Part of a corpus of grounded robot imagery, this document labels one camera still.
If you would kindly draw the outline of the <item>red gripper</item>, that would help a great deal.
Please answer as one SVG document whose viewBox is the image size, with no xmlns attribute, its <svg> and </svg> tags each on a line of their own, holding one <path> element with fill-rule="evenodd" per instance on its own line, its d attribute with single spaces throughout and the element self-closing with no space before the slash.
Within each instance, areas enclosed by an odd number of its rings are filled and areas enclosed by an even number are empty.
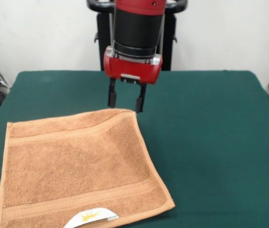
<svg viewBox="0 0 269 228">
<path fill-rule="evenodd" d="M 131 79 L 140 82 L 140 94 L 136 100 L 135 111 L 143 112 L 146 84 L 155 84 L 161 72 L 163 58 L 156 54 L 151 59 L 134 59 L 119 55 L 108 46 L 104 53 L 104 71 L 110 78 L 107 106 L 116 104 L 115 79 Z"/>
</svg>

